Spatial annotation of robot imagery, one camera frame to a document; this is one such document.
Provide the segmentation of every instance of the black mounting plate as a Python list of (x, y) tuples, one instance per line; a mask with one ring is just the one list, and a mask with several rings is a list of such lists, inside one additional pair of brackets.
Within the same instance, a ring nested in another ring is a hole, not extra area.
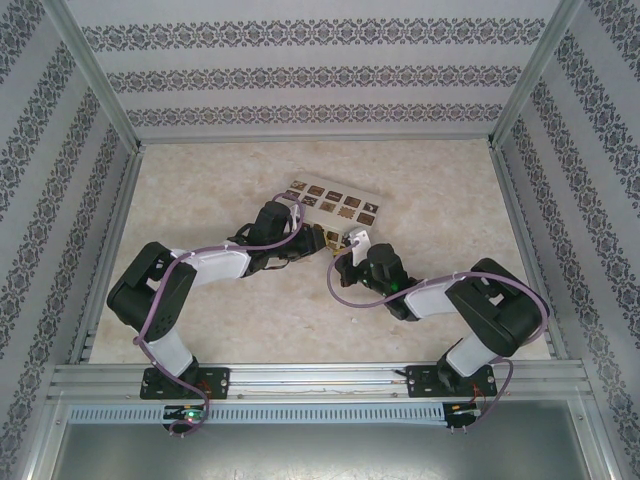
[[(229, 391), (228, 368), (199, 367), (194, 385), (204, 391), (211, 400), (225, 400)], [(176, 385), (156, 368), (147, 368), (140, 387), (142, 400), (187, 400), (199, 399), (191, 390)]]
[[(472, 423), (474, 423), (478, 417), (471, 413), (463, 413), (460, 414), (460, 410), (475, 410), (478, 408), (478, 404), (476, 402), (462, 402), (462, 403), (444, 403), (444, 419), (447, 422), (447, 428), (463, 428), (468, 427)], [(458, 413), (455, 413), (454, 407), (457, 407)]]
[(438, 379), (436, 365), (407, 365), (407, 389), (411, 398), (473, 397), (473, 385), (487, 397), (498, 393), (491, 365), (485, 365), (470, 377), (462, 378), (456, 393), (451, 393)]

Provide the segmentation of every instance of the marble surface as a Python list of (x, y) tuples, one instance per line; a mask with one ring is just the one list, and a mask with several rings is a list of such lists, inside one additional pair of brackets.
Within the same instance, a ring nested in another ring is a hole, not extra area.
[[(372, 232), (416, 278), (462, 271), (480, 258), (524, 269), (486, 144), (469, 141), (299, 142), (150, 146), (142, 163), (111, 284), (150, 241), (214, 245), (247, 222), (299, 172), (384, 197)], [(329, 251), (193, 290), (178, 331), (200, 362), (314, 363), (437, 360), (469, 332), (457, 314), (400, 322), (384, 307), (335, 302)], [(337, 287), (351, 301), (379, 297)], [(104, 308), (90, 361), (146, 363), (134, 331)], [(539, 339), (517, 358), (549, 358)]]

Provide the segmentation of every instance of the wire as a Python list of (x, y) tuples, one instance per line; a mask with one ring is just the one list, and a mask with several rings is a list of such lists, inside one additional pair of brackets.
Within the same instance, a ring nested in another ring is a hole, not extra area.
[(502, 395), (504, 394), (504, 392), (507, 390), (507, 387), (509, 386), (509, 382), (511, 382), (511, 377), (513, 377), (513, 362), (508, 358), (499, 358), (498, 360), (494, 360), (493, 362), (491, 362), (492, 365), (495, 365), (497, 363), (509, 364), (509, 373), (507, 373), (507, 378), (504, 379), (504, 383), (502, 384), (502, 387), (500, 387), (500, 390), (498, 390), (498, 393), (494, 397), (493, 401), (489, 404), (488, 407), (483, 408), (482, 414), (478, 417), (478, 419), (475, 422), (473, 422), (471, 425), (466, 427), (466, 431), (476, 428), (480, 423), (482, 423), (489, 416), (489, 414), (493, 411), (493, 409), (496, 408), (496, 405), (498, 404), (498, 401), (500, 401), (500, 398), (502, 398)]
[(199, 384), (196, 384), (196, 387), (198, 385), (202, 385), (203, 386), (203, 388), (204, 388), (203, 392), (205, 392), (207, 394), (207, 396), (209, 396), (209, 394), (213, 394), (213, 389), (209, 386), (209, 384), (207, 383), (206, 380), (203, 379)]
[(291, 262), (291, 260), (287, 259), (287, 262), (283, 263), (282, 265), (274, 265), (273, 267), (265, 267), (263, 270), (282, 270), (284, 267), (289, 265), (290, 262)]
[(260, 251), (260, 250), (271, 250), (273, 248), (278, 248), (278, 247), (281, 247), (282, 245), (285, 245), (286, 243), (289, 243), (291, 240), (293, 240), (293, 238), (302, 229), (302, 220), (304, 218), (305, 206), (300, 202), (300, 200), (298, 200), (293, 195), (288, 194), (288, 193), (279, 193), (275, 197), (273, 197), (272, 201), (276, 201), (279, 198), (286, 198), (287, 200), (294, 201), (298, 205), (298, 209), (300, 211), (300, 220), (297, 222), (295, 230), (292, 231), (289, 234), (289, 236), (287, 236), (285, 239), (280, 240), (279, 242), (273, 243), (271, 245), (259, 245), (259, 246), (214, 245), (212, 247), (203, 247), (203, 248), (198, 248), (196, 250), (192, 250), (190, 252), (185, 252), (182, 255), (179, 255), (175, 260), (173, 260), (169, 264), (169, 267), (167, 267), (167, 270), (164, 272), (164, 275), (162, 276), (162, 280), (160, 280), (160, 284), (158, 285), (158, 289), (156, 290), (156, 293), (155, 293), (155, 295), (153, 297), (153, 302), (151, 303), (151, 308), (149, 309), (149, 313), (147, 314), (147, 318), (145, 319), (144, 324), (142, 325), (142, 328), (140, 329), (140, 332), (138, 332), (138, 335), (136, 337), (134, 337), (133, 344), (140, 347), (140, 349), (144, 352), (144, 354), (147, 356), (147, 358), (151, 361), (151, 364), (156, 369), (158, 369), (158, 371), (160, 373), (162, 373), (169, 380), (177, 383), (181, 387), (184, 387), (187, 390), (190, 390), (190, 391), (196, 393), (204, 401), (204, 415), (202, 415), (200, 417), (200, 421), (198, 423), (194, 424), (194, 423), (188, 422), (186, 420), (176, 420), (175, 422), (173, 422), (169, 426), (169, 434), (170, 435), (175, 435), (174, 428), (176, 426), (178, 426), (178, 425), (188, 425), (188, 426), (191, 427), (186, 432), (181, 433), (180, 437), (185, 437), (186, 435), (191, 435), (192, 433), (195, 433), (200, 427), (202, 427), (202, 425), (204, 425), (206, 420), (209, 418), (210, 402), (209, 402), (209, 396), (206, 393), (204, 393), (202, 390), (200, 390), (197, 387), (194, 387), (193, 385), (191, 385), (191, 384), (189, 384), (189, 383), (187, 383), (187, 382), (185, 382), (183, 380), (180, 380), (178, 377), (176, 377), (171, 372), (169, 372), (166, 368), (164, 368), (158, 362), (158, 360), (155, 358), (155, 356), (153, 355), (151, 350), (149, 350), (149, 347), (148, 347), (147, 343), (144, 341), (144, 337), (147, 335), (147, 332), (149, 331), (149, 328), (151, 327), (151, 324), (153, 323), (153, 319), (155, 317), (156, 311), (158, 310), (158, 305), (160, 304), (160, 300), (162, 299), (162, 295), (164, 294), (164, 290), (165, 290), (165, 288), (167, 286), (167, 282), (169, 280), (169, 277), (171, 276), (171, 273), (173, 272), (173, 270), (176, 268), (176, 266), (180, 262), (182, 262), (183, 260), (186, 260), (187, 258), (195, 257), (195, 256), (203, 254), (203, 253), (218, 252), (218, 251), (223, 251), (223, 250), (224, 251), (228, 250), (228, 251), (232, 251), (232, 252), (247, 252), (247, 251), (254, 251), (255, 252), (255, 251)]
[(476, 400), (476, 398), (478, 398), (478, 392), (480, 391), (480, 389), (475, 383), (472, 384), (471, 386), (473, 387), (473, 397), (471, 397), (471, 400), (467, 402), (467, 405), (469, 405), (470, 403), (473, 403)]
[(476, 404), (478, 403), (477, 400), (479, 397), (482, 397), (482, 407), (480, 408), (480, 411), (482, 411), (484, 410), (484, 407), (487, 406), (487, 396), (484, 394), (482, 390), (480, 390), (480, 387), (478, 387), (478, 385), (474, 383), (473, 384), (473, 400), (476, 400)]
[(354, 243), (352, 243), (348, 247), (343, 248), (342, 251), (338, 255), (333, 257), (333, 260), (331, 261), (331, 264), (329, 264), (329, 268), (327, 269), (327, 287), (329, 289), (329, 293), (331, 294), (331, 296), (336, 301), (340, 302), (343, 305), (346, 305), (347, 307), (351, 307), (351, 308), (373, 308), (373, 307), (378, 307), (380, 305), (384, 305), (387, 302), (395, 300), (396, 298), (400, 298), (400, 297), (403, 297), (405, 295), (408, 295), (411, 292), (415, 292), (416, 290), (420, 290), (421, 288), (431, 287), (431, 286), (434, 286), (434, 285), (440, 285), (440, 284), (449, 282), (451, 280), (462, 280), (465, 277), (486, 278), (487, 280), (496, 280), (498, 282), (504, 283), (506, 285), (509, 285), (509, 286), (511, 286), (513, 288), (516, 288), (516, 289), (520, 290), (522, 293), (526, 294), (529, 298), (531, 298), (531, 300), (533, 300), (533, 303), (535, 303), (535, 305), (538, 307), (538, 310), (540, 310), (540, 315), (541, 315), (541, 318), (542, 318), (542, 321), (540, 322), (540, 326), (538, 327), (538, 329), (535, 332), (533, 332), (533, 334), (527, 340), (525, 340), (523, 342), (523, 345), (528, 345), (531, 342), (534, 342), (547, 329), (547, 325), (549, 324), (549, 315), (547, 315), (547, 309), (544, 306), (544, 303), (542, 303), (542, 300), (540, 300), (540, 298), (534, 293), (534, 291), (531, 290), (526, 285), (523, 285), (520, 282), (517, 282), (517, 281), (512, 280), (510, 278), (507, 278), (507, 277), (503, 277), (502, 275), (496, 275), (494, 273), (459, 272), (459, 273), (453, 273), (451, 275), (445, 275), (443, 277), (432, 278), (431, 280), (423, 280), (422, 282), (419, 282), (417, 285), (414, 285), (413, 287), (406, 288), (404, 290), (399, 291), (398, 293), (394, 293), (393, 295), (389, 295), (388, 297), (385, 297), (382, 300), (378, 300), (378, 301), (372, 302), (372, 303), (352, 303), (352, 302), (349, 302), (347, 300), (344, 300), (333, 289), (333, 285), (331, 284), (331, 272), (335, 268), (336, 263), (338, 262), (338, 260), (341, 257), (343, 257), (344, 255), (346, 255), (347, 253), (349, 253), (351, 250), (353, 250), (353, 248), (356, 245), (358, 245), (359, 243), (360, 242), (358, 242), (358, 240), (355, 240)]
[[(529, 298), (531, 298), (531, 300), (533, 300), (535, 305), (540, 310), (540, 315), (542, 317), (542, 321), (540, 322), (540, 326), (538, 327), (538, 329), (535, 332), (533, 332), (533, 334), (527, 340), (525, 340), (523, 342), (523, 345), (528, 345), (531, 342), (534, 342), (547, 329), (547, 325), (549, 324), (549, 316), (547, 315), (547, 309), (545, 308), (544, 303), (542, 303), (542, 300), (540, 300), (540, 298), (533, 292), (533, 290), (531, 290), (529, 287), (527, 287), (527, 286), (525, 286), (525, 285), (523, 285), (523, 284), (521, 284), (521, 283), (519, 283), (517, 281), (514, 281), (514, 280), (512, 280), (510, 278), (503, 277), (502, 275), (495, 275), (493, 273), (460, 272), (460, 273), (453, 273), (451, 275), (446, 275), (446, 276), (443, 276), (443, 277), (433, 278), (431, 280), (423, 280), (422, 282), (418, 283), (417, 285), (414, 285), (413, 287), (407, 288), (407, 289), (402, 290), (402, 291), (400, 291), (398, 293), (394, 293), (393, 295), (389, 295), (388, 297), (385, 297), (382, 300), (378, 300), (377, 302), (372, 302), (372, 303), (352, 303), (352, 302), (349, 302), (347, 300), (344, 300), (333, 289), (333, 285), (331, 284), (331, 272), (335, 268), (335, 265), (338, 262), (338, 260), (340, 259), (340, 257), (346, 255), (351, 250), (353, 250), (353, 248), (356, 245), (358, 245), (358, 243), (359, 243), (358, 240), (356, 240), (356, 241), (354, 241), (354, 243), (352, 243), (348, 247), (345, 247), (338, 255), (336, 255), (333, 258), (333, 260), (331, 261), (331, 264), (329, 265), (329, 268), (327, 269), (327, 287), (329, 288), (329, 293), (331, 293), (331, 296), (333, 298), (335, 298), (338, 302), (342, 303), (343, 305), (346, 305), (347, 307), (352, 307), (352, 308), (373, 308), (373, 307), (378, 307), (380, 305), (384, 305), (387, 302), (395, 300), (396, 298), (402, 297), (404, 295), (407, 295), (407, 294), (409, 294), (411, 292), (414, 292), (414, 291), (419, 290), (419, 289), (424, 288), (424, 287), (430, 287), (430, 286), (434, 286), (434, 285), (443, 284), (443, 283), (449, 282), (451, 280), (462, 280), (465, 277), (486, 278), (488, 280), (496, 280), (498, 282), (502, 282), (502, 283), (504, 283), (506, 285), (509, 285), (511, 287), (514, 287), (514, 288), (520, 290), (521, 292), (526, 294)], [(469, 430), (471, 427), (474, 427), (474, 426), (478, 425), (479, 423), (481, 423), (481, 421), (483, 421), (484, 418), (489, 413), (491, 413), (493, 411), (493, 409), (495, 408), (496, 404), (498, 403), (498, 401), (502, 397), (503, 393), (505, 392), (505, 390), (507, 388), (507, 385), (509, 385), (509, 382), (511, 381), (511, 377), (513, 376), (513, 362), (511, 360), (509, 360), (508, 358), (496, 357), (493, 361), (491, 361), (489, 363), (491, 363), (492, 365), (494, 365), (496, 363), (508, 363), (509, 364), (509, 373), (507, 375), (507, 378), (504, 381), (504, 384), (502, 385), (502, 388), (500, 389), (498, 394), (495, 396), (494, 400), (489, 404), (488, 407), (484, 408), (484, 411), (482, 412), (480, 417), (473, 424), (471, 424), (469, 428), (466, 428), (466, 430)]]

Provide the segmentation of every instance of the perforated metal strip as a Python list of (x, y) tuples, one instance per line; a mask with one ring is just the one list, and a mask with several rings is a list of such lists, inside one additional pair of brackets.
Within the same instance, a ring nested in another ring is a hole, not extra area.
[[(162, 422), (161, 405), (75, 406), (72, 424), (152, 424)], [(356, 405), (212, 405), (216, 424), (410, 423), (446, 425), (442, 403)]]

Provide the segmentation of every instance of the purple cable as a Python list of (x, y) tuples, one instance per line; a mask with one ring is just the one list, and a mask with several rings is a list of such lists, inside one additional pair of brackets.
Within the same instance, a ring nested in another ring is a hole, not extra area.
[(349, 253), (358, 243), (359, 242), (356, 240), (354, 243), (352, 243), (348, 247), (342, 249), (342, 251), (338, 255), (336, 255), (334, 257), (333, 261), (329, 265), (329, 269), (327, 270), (327, 287), (329, 288), (329, 293), (331, 293), (331, 296), (333, 298), (335, 298), (338, 302), (340, 302), (343, 305), (346, 305), (347, 307), (351, 307), (351, 308), (373, 308), (373, 307), (378, 307), (380, 305), (384, 305), (387, 302), (390, 302), (391, 300), (395, 300), (396, 298), (402, 297), (403, 295), (407, 295), (407, 294), (409, 294), (411, 292), (414, 292), (416, 290), (419, 290), (421, 288), (431, 287), (433, 285), (439, 285), (441, 283), (446, 283), (446, 282), (448, 282), (450, 280), (462, 280), (465, 277), (486, 278), (486, 279), (489, 279), (489, 280), (497, 280), (498, 282), (501, 282), (501, 283), (504, 283), (504, 284), (509, 285), (511, 287), (517, 288), (518, 290), (520, 290), (521, 292), (526, 294), (529, 298), (531, 298), (531, 300), (533, 300), (533, 302), (536, 304), (536, 306), (540, 310), (540, 315), (542, 316), (542, 322), (540, 323), (540, 327), (538, 327), (538, 330), (536, 330), (523, 343), (523, 345), (528, 345), (531, 342), (537, 340), (538, 337), (540, 337), (540, 335), (542, 335), (544, 333), (544, 331), (547, 329), (547, 325), (549, 324), (549, 316), (547, 315), (547, 310), (546, 310), (544, 304), (542, 303), (542, 301), (533, 292), (533, 290), (531, 290), (529, 287), (521, 284), (520, 282), (516, 282), (515, 280), (511, 280), (510, 278), (503, 277), (502, 275), (496, 275), (496, 274), (493, 274), (493, 273), (459, 272), (459, 273), (453, 273), (451, 275), (445, 275), (443, 277), (432, 278), (431, 280), (423, 280), (422, 282), (418, 283), (417, 285), (414, 285), (413, 287), (406, 288), (406, 289), (404, 289), (404, 290), (402, 290), (402, 291), (400, 291), (398, 293), (394, 293), (393, 295), (389, 295), (388, 297), (385, 297), (382, 300), (378, 300), (377, 302), (372, 302), (372, 303), (352, 303), (352, 302), (349, 302), (347, 300), (344, 300), (343, 298), (340, 298), (340, 296), (333, 289), (333, 285), (331, 284), (331, 272), (335, 268), (335, 265), (336, 265), (337, 261), (340, 259), (340, 257), (342, 257), (342, 256), (346, 255), (347, 253)]
[[(342, 303), (343, 305), (346, 305), (347, 307), (352, 307), (352, 308), (373, 308), (373, 307), (378, 307), (380, 305), (384, 305), (387, 302), (390, 302), (391, 300), (399, 298), (399, 297), (401, 297), (403, 295), (407, 295), (407, 294), (409, 294), (411, 292), (414, 292), (416, 290), (419, 290), (419, 289), (421, 289), (423, 287), (429, 287), (429, 286), (433, 286), (433, 285), (438, 285), (438, 284), (441, 284), (441, 283), (448, 282), (450, 280), (462, 280), (465, 277), (486, 278), (486, 279), (489, 279), (489, 280), (497, 280), (498, 282), (502, 282), (502, 283), (504, 283), (506, 285), (510, 285), (510, 286), (512, 286), (514, 288), (517, 288), (518, 290), (520, 290), (521, 292), (523, 292), (527, 296), (529, 296), (529, 298), (531, 298), (531, 300), (533, 300), (533, 302), (536, 304), (536, 306), (540, 310), (540, 315), (542, 316), (542, 322), (540, 323), (540, 327), (538, 327), (538, 330), (536, 330), (523, 343), (523, 345), (528, 345), (531, 342), (535, 341), (547, 329), (547, 325), (549, 324), (549, 316), (547, 315), (547, 309), (545, 308), (545, 306), (542, 303), (542, 301), (538, 298), (538, 296), (533, 292), (533, 290), (531, 290), (529, 287), (527, 287), (527, 286), (525, 286), (525, 285), (523, 285), (523, 284), (521, 284), (519, 282), (511, 280), (510, 278), (503, 277), (502, 275), (495, 275), (493, 273), (484, 273), (484, 272), (460, 272), (460, 273), (454, 273), (452, 275), (446, 275), (446, 276), (443, 276), (443, 277), (433, 278), (431, 280), (423, 280), (422, 282), (418, 283), (417, 285), (414, 285), (413, 287), (407, 288), (407, 289), (402, 290), (402, 291), (400, 291), (398, 293), (394, 293), (393, 295), (389, 295), (388, 297), (385, 297), (382, 300), (378, 300), (377, 302), (372, 302), (372, 303), (352, 303), (352, 302), (348, 302), (347, 300), (344, 300), (344, 299), (340, 298), (338, 296), (338, 294), (335, 292), (335, 290), (333, 289), (333, 285), (331, 284), (331, 272), (335, 268), (335, 265), (336, 265), (338, 259), (340, 257), (346, 255), (348, 252), (350, 252), (358, 243), (359, 242), (356, 240), (354, 243), (352, 243), (348, 247), (344, 248), (338, 255), (336, 255), (334, 257), (333, 261), (329, 265), (329, 269), (327, 270), (327, 287), (329, 288), (329, 293), (331, 293), (331, 296), (333, 298), (335, 298), (338, 302)], [(495, 398), (491, 402), (491, 405), (489, 405), (489, 407), (487, 407), (487, 409), (484, 412), (482, 412), (482, 415), (480, 415), (480, 417), (474, 423), (472, 423), (469, 426), (469, 428), (467, 428), (466, 430), (470, 430), (471, 427), (473, 427), (475, 425), (478, 425), (491, 411), (493, 411), (493, 409), (495, 408), (496, 404), (498, 403), (498, 400), (500, 400), (500, 397), (502, 397), (502, 395), (504, 394), (505, 390), (507, 389), (507, 386), (509, 385), (509, 382), (511, 381), (511, 377), (513, 376), (513, 362), (511, 360), (509, 360), (508, 358), (496, 357), (490, 363), (491, 364), (508, 363), (509, 364), (509, 373), (507, 374), (507, 378), (505, 379), (504, 383), (502, 384), (502, 388), (500, 388), (500, 391), (498, 391), (497, 395), (495, 396)]]
[(300, 210), (300, 220), (299, 220), (298, 224), (296, 225), (296, 228), (289, 234), (289, 236), (287, 238), (285, 238), (284, 240), (280, 240), (279, 242), (273, 243), (271, 245), (259, 245), (259, 246), (214, 245), (212, 247), (198, 248), (196, 250), (192, 250), (190, 252), (183, 253), (182, 255), (178, 256), (175, 260), (173, 260), (169, 264), (169, 267), (167, 268), (167, 271), (164, 272), (164, 275), (162, 276), (162, 280), (160, 280), (160, 285), (158, 285), (158, 289), (156, 290), (156, 293), (155, 293), (155, 295), (153, 297), (153, 302), (151, 303), (151, 308), (149, 309), (149, 313), (147, 314), (147, 318), (146, 318), (146, 320), (144, 322), (144, 325), (142, 325), (142, 328), (140, 329), (140, 332), (138, 333), (138, 335), (136, 337), (134, 337), (133, 344), (139, 346), (142, 349), (144, 354), (151, 361), (151, 364), (155, 368), (157, 368), (160, 373), (162, 373), (164, 376), (166, 376), (167, 378), (169, 378), (173, 382), (177, 383), (178, 385), (180, 385), (180, 386), (182, 386), (182, 387), (184, 387), (184, 388), (186, 388), (188, 390), (191, 390), (192, 392), (198, 394), (204, 400), (204, 415), (200, 418), (200, 421), (198, 423), (196, 423), (196, 424), (192, 424), (191, 422), (188, 422), (186, 420), (176, 420), (175, 422), (173, 422), (169, 426), (169, 434), (170, 435), (174, 434), (173, 433), (173, 429), (177, 425), (189, 425), (189, 426), (191, 426), (190, 430), (187, 430), (186, 432), (184, 432), (184, 433), (182, 433), (180, 435), (181, 437), (184, 437), (186, 435), (191, 435), (192, 433), (194, 433), (209, 418), (209, 408), (210, 408), (209, 397), (207, 396), (207, 394), (204, 393), (199, 388), (194, 387), (193, 385), (190, 385), (187, 382), (183, 382), (178, 377), (176, 377), (171, 372), (169, 372), (166, 368), (164, 368), (162, 365), (160, 365), (158, 363), (158, 360), (153, 356), (153, 353), (151, 353), (151, 351), (147, 347), (146, 342), (144, 341), (144, 337), (147, 335), (147, 332), (149, 331), (149, 328), (151, 327), (151, 324), (153, 323), (153, 317), (155, 316), (156, 311), (158, 310), (158, 304), (160, 303), (160, 300), (162, 299), (162, 295), (163, 295), (164, 290), (165, 290), (165, 288), (167, 286), (167, 281), (168, 281), (169, 277), (171, 276), (171, 272), (173, 272), (174, 268), (176, 268), (176, 266), (180, 262), (182, 262), (183, 260), (186, 260), (187, 258), (194, 257), (196, 255), (200, 255), (202, 253), (217, 252), (217, 251), (222, 251), (222, 250), (228, 250), (228, 251), (232, 251), (232, 252), (247, 252), (247, 251), (254, 251), (255, 252), (255, 251), (259, 251), (259, 250), (271, 250), (272, 248), (278, 248), (278, 247), (281, 247), (282, 245), (284, 245), (286, 243), (289, 243), (291, 240), (293, 240), (293, 237), (295, 237), (298, 234), (298, 232), (300, 232), (300, 230), (302, 229), (302, 220), (304, 218), (305, 206), (300, 202), (300, 200), (298, 200), (293, 195), (288, 194), (288, 193), (279, 193), (275, 197), (273, 197), (272, 200), (276, 201), (279, 198), (286, 198), (288, 200), (293, 200), (296, 203), (296, 205), (298, 205), (298, 208)]

